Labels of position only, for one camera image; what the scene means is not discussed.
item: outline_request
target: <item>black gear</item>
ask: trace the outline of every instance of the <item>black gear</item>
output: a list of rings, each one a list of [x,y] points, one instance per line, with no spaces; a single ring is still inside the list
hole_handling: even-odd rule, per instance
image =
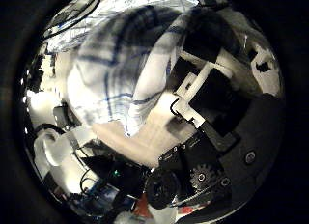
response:
[[[197,192],[210,186],[216,179],[216,174],[209,165],[198,165],[197,168],[193,168],[192,171],[193,173],[190,174],[190,182],[192,184],[192,187],[195,188]]]

